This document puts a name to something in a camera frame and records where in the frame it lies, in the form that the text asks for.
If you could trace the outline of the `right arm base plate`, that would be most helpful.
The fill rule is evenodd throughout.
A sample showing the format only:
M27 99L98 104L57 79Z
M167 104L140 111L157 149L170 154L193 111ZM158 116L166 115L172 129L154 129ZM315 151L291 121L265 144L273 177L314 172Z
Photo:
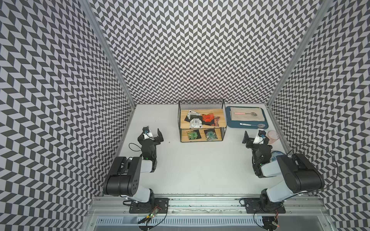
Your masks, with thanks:
M255 212L266 214L286 213L283 202L274 203L260 198L244 198L243 202L248 214L254 214Z

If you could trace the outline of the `black wire wooden shelf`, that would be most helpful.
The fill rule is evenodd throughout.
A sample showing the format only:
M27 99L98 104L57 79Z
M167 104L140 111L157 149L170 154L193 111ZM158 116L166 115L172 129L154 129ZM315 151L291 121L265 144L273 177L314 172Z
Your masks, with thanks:
M180 142L223 141L226 128L224 99L196 99L178 102Z

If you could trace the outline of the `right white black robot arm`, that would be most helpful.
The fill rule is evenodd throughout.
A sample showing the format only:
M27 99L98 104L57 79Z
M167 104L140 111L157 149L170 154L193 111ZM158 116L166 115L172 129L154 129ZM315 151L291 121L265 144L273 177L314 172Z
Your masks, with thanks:
M272 145L264 130L259 130L255 138L245 132L242 143L252 151L252 168L258 178L283 177L281 182L263 189L258 198L244 199L248 213L272 213L284 209L283 203L289 198L324 188L323 175L303 154L278 155L272 161Z

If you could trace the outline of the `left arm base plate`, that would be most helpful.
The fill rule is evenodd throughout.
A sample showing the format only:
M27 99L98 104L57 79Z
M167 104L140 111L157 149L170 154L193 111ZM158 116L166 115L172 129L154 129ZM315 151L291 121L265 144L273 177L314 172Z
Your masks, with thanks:
M154 198L147 203L135 203L130 205L130 214L149 214L156 210L158 214L166 214L168 212L169 198Z

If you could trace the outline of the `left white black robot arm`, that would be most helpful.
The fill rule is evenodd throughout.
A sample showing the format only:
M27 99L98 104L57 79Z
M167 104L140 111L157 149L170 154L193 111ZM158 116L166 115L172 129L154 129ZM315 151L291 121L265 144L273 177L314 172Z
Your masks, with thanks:
M103 193L119 196L133 203L154 203L153 190L140 185L142 173L153 173L157 167L157 146L164 142L163 135L157 130L153 136L148 126L143 127L138 137L141 145L139 157L116 157L103 185Z

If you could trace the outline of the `small red tea bag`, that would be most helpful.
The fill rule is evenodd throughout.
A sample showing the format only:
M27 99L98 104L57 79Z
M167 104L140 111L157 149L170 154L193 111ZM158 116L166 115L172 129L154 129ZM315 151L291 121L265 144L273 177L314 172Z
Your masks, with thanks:
M202 114L202 124L212 125L214 123L214 114Z

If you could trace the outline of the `white floral tea bag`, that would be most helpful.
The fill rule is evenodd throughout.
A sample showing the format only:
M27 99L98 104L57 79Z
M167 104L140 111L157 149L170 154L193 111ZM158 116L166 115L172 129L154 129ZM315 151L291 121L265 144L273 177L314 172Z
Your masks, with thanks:
M186 117L185 117L185 121L190 122L192 119L199 118L199 117L201 117L200 113L198 113L196 111L189 110Z

